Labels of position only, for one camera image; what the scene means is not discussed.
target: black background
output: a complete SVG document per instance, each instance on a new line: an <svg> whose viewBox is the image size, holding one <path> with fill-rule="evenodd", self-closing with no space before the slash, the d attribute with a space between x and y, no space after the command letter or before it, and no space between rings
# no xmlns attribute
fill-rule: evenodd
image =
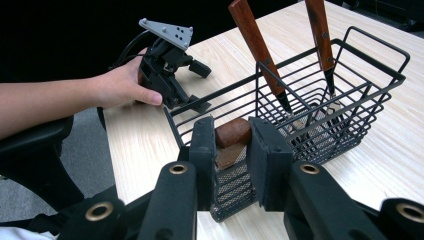
<svg viewBox="0 0 424 240"><path fill-rule="evenodd" d="M0 0L0 81L92 77L144 31L138 21L192 26L191 45L235 27L232 0ZM256 18L297 0L249 0Z"/></svg>

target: gray carpet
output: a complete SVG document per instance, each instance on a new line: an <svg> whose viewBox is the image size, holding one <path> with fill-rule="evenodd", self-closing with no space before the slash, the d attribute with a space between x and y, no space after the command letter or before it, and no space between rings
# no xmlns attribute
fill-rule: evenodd
<svg viewBox="0 0 424 240"><path fill-rule="evenodd" d="M399 27L403 21L375 9L358 8L354 11L393 27ZM411 34L424 38L424 31ZM63 144L62 160L86 197L114 184L106 132L98 120L96 109L75 115L71 135ZM0 180L0 222L32 218L39 213L53 214L55 211L24 187L10 180Z"/></svg>

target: metal basket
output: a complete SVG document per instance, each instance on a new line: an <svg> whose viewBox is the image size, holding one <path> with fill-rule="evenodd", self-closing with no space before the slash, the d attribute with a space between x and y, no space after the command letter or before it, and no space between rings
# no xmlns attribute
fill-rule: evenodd
<svg viewBox="0 0 424 240"><path fill-rule="evenodd" d="M376 41L381 50L374 49L375 45L367 49L370 41ZM322 164L357 146L371 123L376 121L376 114L384 109L383 103L391 98L388 91L405 80L401 72L410 57L403 50L356 27L350 27L343 40L332 40L332 48L337 52L336 98L330 99L316 48L305 51L277 65L283 72L278 80L286 87L295 113L288 118L259 72L259 66L264 66L258 63L256 74L250 77L182 108L165 109L177 143L180 147L190 145L193 124L203 117L213 116L217 127L235 118L253 116L274 124L297 161ZM367 50L377 51L377 55L365 53ZM401 60L394 61L395 64L379 61L378 54L385 55L388 51ZM340 101L341 109L327 114L326 109L334 101ZM199 114L190 110L205 102L212 104L206 112ZM301 121L303 126L296 128L295 121ZM243 151L228 169L215 168L215 193L210 212L217 222L256 201L245 156Z"/></svg>

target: light wood tabletop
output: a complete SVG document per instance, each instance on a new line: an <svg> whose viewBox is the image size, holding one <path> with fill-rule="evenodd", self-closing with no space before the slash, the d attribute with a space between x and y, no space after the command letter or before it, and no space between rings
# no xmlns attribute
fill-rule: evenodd
<svg viewBox="0 0 424 240"><path fill-rule="evenodd" d="M351 198L374 209L395 197L423 204L424 40L331 3L325 7L332 39L343 39L356 26L405 50L411 60L402 72L405 82L390 91L392 99L361 144L324 167ZM304 2L257 23L275 63L314 47ZM359 45L375 48L369 42ZM190 46L187 54L212 69L206 79L185 68L177 71L188 95L203 97L254 74L255 61L237 28ZM399 65L397 56L379 50L376 55L388 65ZM177 160L179 148L161 107L128 102L105 110L105 119L118 196L128 204L153 190L161 168ZM253 204L217 223L209 212L198 212L197 238L287 239L283 215Z"/></svg>

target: human arm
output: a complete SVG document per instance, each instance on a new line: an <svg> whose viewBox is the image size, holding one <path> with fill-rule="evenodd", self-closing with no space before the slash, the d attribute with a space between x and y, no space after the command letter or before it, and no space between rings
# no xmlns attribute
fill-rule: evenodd
<svg viewBox="0 0 424 240"><path fill-rule="evenodd" d="M131 100L160 105L162 96L138 84L141 57L86 79L0 84L0 140L30 127L91 107Z"/></svg>

